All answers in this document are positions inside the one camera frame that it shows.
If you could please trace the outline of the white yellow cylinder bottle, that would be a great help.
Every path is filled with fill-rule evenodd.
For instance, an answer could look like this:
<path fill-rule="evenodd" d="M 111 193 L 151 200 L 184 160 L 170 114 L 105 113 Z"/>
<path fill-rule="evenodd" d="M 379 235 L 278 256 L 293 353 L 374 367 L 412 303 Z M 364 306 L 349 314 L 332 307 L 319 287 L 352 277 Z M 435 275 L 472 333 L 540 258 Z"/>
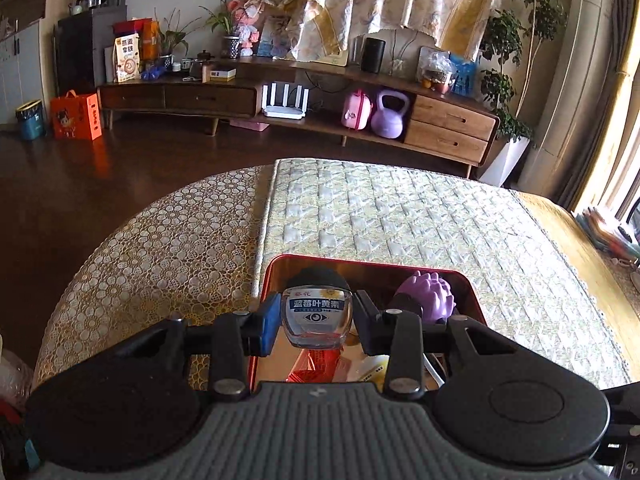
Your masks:
<path fill-rule="evenodd" d="M 372 382 L 379 392 L 383 391 L 388 356 L 363 356 L 353 360 L 346 382 Z"/>

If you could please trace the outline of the purple spiky toy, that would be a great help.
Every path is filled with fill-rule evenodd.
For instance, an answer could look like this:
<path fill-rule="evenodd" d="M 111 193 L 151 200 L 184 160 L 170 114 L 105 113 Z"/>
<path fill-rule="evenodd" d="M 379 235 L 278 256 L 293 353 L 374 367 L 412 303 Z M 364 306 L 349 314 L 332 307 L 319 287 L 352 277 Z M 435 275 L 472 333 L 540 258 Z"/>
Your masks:
<path fill-rule="evenodd" d="M 449 283 L 437 272 L 414 272 L 396 290 L 398 295 L 411 298 L 421 308 L 422 321 L 427 324 L 448 320 L 456 307 Z"/>

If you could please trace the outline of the red snack packet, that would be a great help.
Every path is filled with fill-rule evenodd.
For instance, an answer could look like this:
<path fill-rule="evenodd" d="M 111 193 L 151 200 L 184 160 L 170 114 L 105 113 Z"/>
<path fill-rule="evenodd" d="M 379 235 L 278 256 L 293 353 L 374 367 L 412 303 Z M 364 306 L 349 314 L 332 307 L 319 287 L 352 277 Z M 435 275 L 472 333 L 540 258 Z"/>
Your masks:
<path fill-rule="evenodd" d="M 333 382 L 344 364 L 341 350 L 303 349 L 288 373 L 286 381 L 300 384 Z"/>

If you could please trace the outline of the clear small glass jar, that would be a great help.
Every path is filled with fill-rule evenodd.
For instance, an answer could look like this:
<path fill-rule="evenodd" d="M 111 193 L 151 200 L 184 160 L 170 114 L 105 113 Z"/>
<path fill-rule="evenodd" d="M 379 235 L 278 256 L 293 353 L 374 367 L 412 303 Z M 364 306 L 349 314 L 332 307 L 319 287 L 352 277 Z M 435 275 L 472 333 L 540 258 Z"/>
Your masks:
<path fill-rule="evenodd" d="M 288 280 L 281 296 L 281 318 L 292 346 L 337 350 L 352 326 L 354 295 L 349 284 L 327 266 L 307 266 Z"/>

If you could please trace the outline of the white framed sunglasses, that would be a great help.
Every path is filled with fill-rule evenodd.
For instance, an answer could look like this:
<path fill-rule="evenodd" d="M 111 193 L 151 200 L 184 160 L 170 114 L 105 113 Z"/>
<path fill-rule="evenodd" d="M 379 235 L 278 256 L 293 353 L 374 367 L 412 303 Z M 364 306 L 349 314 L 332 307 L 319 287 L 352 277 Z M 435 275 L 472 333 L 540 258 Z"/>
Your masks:
<path fill-rule="evenodd" d="M 423 366 L 427 374 L 431 376 L 437 388 L 440 388 L 447 378 L 446 370 L 442 367 L 442 363 L 433 353 L 424 353 Z"/>

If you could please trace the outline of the red metal tin box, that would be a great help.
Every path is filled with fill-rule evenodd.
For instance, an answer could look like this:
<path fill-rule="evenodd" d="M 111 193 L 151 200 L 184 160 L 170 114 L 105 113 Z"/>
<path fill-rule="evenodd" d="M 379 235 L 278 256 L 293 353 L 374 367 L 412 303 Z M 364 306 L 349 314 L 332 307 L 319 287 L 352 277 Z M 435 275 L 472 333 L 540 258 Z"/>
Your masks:
<path fill-rule="evenodd" d="M 272 292 L 285 289 L 288 280 L 307 266 L 327 266 L 333 269 L 341 274 L 352 290 L 366 290 L 377 304 L 388 304 L 401 283 L 419 270 L 417 266 L 396 266 L 390 263 L 280 255 L 264 269 L 259 282 L 259 298 L 264 300 Z M 439 269 L 437 272 L 450 284 L 458 312 L 484 324 L 486 320 L 471 282 L 455 270 Z M 255 390 L 261 382 L 282 382 L 290 374 L 298 356 L 299 350 L 291 346 L 284 331 L 280 330 L 270 356 L 252 356 L 248 359 L 250 388 Z"/>

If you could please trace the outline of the lace tablecloth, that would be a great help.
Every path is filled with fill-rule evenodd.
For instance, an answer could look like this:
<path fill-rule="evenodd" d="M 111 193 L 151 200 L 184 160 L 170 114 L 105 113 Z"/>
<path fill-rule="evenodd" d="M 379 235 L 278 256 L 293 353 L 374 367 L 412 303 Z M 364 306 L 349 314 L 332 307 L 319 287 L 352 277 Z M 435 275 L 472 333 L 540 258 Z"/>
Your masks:
<path fill-rule="evenodd" d="M 252 310 L 272 169 L 214 174 L 145 207 L 88 257 L 50 317 L 34 383 L 178 314 Z"/>

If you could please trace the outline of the cream quilted table mat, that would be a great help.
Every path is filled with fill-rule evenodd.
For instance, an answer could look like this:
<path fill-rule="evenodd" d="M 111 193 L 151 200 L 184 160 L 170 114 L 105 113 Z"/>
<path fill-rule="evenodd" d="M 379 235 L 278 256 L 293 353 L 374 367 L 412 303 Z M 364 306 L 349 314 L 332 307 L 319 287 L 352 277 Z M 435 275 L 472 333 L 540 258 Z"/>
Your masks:
<path fill-rule="evenodd" d="M 639 318 L 550 200 L 394 166 L 316 158 L 271 170 L 255 276 L 284 254 L 455 270 L 487 324 L 602 388 L 639 377 Z"/>

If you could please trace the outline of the purple kettlebell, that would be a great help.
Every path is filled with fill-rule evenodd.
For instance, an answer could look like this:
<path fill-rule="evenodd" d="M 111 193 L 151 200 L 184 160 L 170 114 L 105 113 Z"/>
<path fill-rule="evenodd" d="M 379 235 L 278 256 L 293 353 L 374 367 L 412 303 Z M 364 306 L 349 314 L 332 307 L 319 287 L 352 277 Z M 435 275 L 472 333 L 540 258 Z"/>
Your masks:
<path fill-rule="evenodd" d="M 402 103 L 400 110 L 392 110 L 384 105 L 385 98 L 398 99 Z M 371 118 L 371 129 L 383 139 L 395 140 L 401 136 L 404 128 L 404 116 L 408 112 L 408 96 L 395 90 L 381 90 L 376 98 L 376 111 Z"/>

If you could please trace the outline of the stack of folders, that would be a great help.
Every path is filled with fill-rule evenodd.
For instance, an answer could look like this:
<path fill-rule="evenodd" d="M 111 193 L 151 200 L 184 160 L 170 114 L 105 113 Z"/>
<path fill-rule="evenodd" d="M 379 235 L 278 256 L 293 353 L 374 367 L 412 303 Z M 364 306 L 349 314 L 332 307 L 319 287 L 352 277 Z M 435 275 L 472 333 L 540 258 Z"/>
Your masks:
<path fill-rule="evenodd" d="M 588 206 L 574 214 L 578 226 L 597 250 L 612 257 L 639 263 L 639 228 L 618 220 L 608 208 Z"/>

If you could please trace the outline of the wooden tv cabinet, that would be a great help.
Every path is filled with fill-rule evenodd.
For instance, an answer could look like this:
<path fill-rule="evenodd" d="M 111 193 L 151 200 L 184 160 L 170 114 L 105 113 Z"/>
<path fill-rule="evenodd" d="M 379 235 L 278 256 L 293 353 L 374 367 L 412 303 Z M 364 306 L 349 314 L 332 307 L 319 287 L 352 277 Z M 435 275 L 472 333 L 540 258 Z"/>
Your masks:
<path fill-rule="evenodd" d="M 184 81 L 163 76 L 157 80 L 132 80 L 104 84 L 98 98 L 108 122 L 116 113 L 145 113 L 246 119 L 250 122 L 314 131 L 349 139 L 403 148 L 461 162 L 469 169 L 482 166 L 495 140 L 499 119 L 471 98 L 441 94 L 417 82 L 356 67 L 249 58 L 236 62 L 229 81 Z M 334 110 L 313 110 L 311 91 L 321 76 L 346 84 L 337 95 L 354 92 L 367 96 L 373 110 L 386 102 L 399 104 L 400 135 L 380 136 L 370 127 L 346 126 Z"/>

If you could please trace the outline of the white wifi router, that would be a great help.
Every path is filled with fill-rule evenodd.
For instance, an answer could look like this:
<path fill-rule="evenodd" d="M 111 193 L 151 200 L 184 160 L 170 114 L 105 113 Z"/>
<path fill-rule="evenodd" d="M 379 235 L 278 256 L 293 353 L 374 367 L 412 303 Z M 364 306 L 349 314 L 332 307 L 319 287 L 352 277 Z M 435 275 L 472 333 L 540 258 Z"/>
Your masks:
<path fill-rule="evenodd" d="M 262 86 L 262 106 L 265 117 L 302 120 L 306 117 L 309 89 L 296 84 L 281 84 L 273 81 Z"/>

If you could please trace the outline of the blue picture card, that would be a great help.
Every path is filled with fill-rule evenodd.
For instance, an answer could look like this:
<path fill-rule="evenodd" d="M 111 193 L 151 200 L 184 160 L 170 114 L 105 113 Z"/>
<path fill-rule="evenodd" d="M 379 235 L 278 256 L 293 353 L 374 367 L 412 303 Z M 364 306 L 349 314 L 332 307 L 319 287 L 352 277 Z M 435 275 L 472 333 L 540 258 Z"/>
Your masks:
<path fill-rule="evenodd" d="M 451 92 L 457 96 L 472 98 L 475 96 L 476 63 L 454 53 L 450 53 L 449 59 L 454 66 L 454 84 Z"/>

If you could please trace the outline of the bag of fruit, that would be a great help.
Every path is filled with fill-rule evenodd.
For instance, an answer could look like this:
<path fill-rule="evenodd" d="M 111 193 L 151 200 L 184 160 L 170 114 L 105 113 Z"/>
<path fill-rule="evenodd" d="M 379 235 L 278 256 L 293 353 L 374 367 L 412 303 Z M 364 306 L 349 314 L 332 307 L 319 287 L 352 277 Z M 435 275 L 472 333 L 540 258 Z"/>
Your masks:
<path fill-rule="evenodd" d="M 446 51 L 421 49 L 416 78 L 424 88 L 446 94 L 454 84 L 457 69 Z"/>

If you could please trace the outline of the orange gift bag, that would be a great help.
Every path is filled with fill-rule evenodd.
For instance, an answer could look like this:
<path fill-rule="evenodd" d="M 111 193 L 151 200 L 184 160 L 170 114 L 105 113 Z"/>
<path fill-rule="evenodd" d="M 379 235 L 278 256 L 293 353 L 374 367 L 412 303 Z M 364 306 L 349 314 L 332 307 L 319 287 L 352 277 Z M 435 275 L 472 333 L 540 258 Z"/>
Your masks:
<path fill-rule="evenodd" d="M 77 94 L 70 90 L 51 101 L 50 112 L 55 139 L 94 141 L 102 136 L 98 94 Z"/>

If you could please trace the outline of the black smart speaker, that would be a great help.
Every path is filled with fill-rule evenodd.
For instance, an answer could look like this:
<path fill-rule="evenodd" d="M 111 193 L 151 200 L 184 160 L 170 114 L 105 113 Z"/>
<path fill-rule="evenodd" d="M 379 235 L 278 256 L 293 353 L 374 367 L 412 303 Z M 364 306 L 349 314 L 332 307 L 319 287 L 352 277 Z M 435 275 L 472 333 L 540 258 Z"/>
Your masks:
<path fill-rule="evenodd" d="M 368 74 L 378 74 L 382 67 L 385 46 L 384 40 L 367 37 L 362 45 L 360 70 Z"/>

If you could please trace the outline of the small potted plant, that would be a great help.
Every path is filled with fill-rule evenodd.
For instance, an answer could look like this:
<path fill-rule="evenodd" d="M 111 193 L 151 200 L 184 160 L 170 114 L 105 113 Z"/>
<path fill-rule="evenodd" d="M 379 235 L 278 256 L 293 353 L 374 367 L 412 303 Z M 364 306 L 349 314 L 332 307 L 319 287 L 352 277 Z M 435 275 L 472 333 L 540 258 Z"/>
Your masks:
<path fill-rule="evenodd" d="M 240 54 L 240 37 L 236 34 L 233 23 L 230 0 L 220 0 L 218 9 L 212 11 L 206 6 L 201 9 L 208 14 L 205 25 L 211 32 L 220 29 L 222 32 L 220 56 L 222 58 L 237 58 Z"/>

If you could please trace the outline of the white standing air conditioner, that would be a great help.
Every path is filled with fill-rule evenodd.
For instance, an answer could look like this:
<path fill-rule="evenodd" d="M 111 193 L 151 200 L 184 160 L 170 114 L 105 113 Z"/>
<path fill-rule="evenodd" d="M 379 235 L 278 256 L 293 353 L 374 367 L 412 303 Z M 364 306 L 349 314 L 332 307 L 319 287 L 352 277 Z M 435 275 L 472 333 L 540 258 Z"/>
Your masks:
<path fill-rule="evenodd" d="M 518 189 L 551 197 L 588 148 L 612 53 L 614 0 L 572 0 L 559 61 Z"/>

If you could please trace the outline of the teal bin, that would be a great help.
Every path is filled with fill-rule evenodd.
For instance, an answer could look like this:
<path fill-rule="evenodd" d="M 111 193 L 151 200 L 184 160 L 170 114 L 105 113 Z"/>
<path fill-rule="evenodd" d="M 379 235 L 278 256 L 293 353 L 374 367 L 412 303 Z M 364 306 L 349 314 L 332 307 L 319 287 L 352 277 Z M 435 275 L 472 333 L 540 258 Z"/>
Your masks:
<path fill-rule="evenodd" d="M 24 141 L 38 139 L 46 133 L 43 107 L 40 100 L 32 100 L 17 107 L 15 117 L 20 126 L 21 138 Z"/>

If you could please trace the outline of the snack bag cereal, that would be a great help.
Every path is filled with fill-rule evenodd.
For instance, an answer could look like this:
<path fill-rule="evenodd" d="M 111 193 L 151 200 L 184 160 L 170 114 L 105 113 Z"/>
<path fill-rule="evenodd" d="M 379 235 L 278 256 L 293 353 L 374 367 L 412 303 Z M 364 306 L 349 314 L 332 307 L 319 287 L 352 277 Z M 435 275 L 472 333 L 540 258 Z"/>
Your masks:
<path fill-rule="evenodd" d="M 114 42 L 114 81 L 122 82 L 140 78 L 139 34 L 121 36 Z"/>

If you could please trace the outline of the tall potted plant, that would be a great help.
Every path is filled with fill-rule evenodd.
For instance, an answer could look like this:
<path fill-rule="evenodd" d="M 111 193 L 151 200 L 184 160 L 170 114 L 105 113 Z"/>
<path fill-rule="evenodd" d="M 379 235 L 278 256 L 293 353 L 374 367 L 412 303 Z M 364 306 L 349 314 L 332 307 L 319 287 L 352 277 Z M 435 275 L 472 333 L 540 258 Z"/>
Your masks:
<path fill-rule="evenodd" d="M 491 11 L 480 40 L 480 96 L 498 118 L 496 151 L 478 180 L 501 186 L 533 140 L 534 128 L 522 117 L 538 52 L 566 24 L 562 0 L 508 0 Z"/>

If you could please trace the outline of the black cabinet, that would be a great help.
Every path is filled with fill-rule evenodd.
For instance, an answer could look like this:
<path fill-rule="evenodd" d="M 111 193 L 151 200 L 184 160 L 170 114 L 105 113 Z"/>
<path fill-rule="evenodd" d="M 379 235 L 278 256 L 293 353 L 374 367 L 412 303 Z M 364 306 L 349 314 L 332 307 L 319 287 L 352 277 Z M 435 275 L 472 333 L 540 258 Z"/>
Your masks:
<path fill-rule="evenodd" d="M 127 19 L 126 0 L 76 0 L 81 11 L 54 26 L 56 93 L 91 93 L 106 83 L 104 50 L 114 25 Z"/>

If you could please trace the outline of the floral cloth cover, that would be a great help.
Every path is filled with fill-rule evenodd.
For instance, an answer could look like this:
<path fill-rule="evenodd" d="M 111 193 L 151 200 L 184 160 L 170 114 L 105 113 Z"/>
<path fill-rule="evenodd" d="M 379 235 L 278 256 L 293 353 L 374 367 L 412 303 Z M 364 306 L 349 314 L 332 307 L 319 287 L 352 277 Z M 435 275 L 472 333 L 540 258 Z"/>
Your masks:
<path fill-rule="evenodd" d="M 489 14 L 500 0 L 283 0 L 290 55 L 317 62 L 347 52 L 349 41 L 383 29 L 406 28 L 435 46 L 475 58 Z"/>

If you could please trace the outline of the yellow curtain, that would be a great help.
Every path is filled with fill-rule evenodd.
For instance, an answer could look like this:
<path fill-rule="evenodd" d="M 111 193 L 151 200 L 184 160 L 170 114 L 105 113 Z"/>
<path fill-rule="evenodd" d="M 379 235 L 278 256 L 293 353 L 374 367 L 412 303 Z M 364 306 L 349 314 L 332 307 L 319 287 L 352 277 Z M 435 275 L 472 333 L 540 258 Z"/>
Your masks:
<path fill-rule="evenodd" d="M 639 0 L 614 0 L 612 61 L 587 147 L 556 193 L 562 207 L 580 209 L 605 196 L 625 153 L 624 128 L 638 68 Z"/>

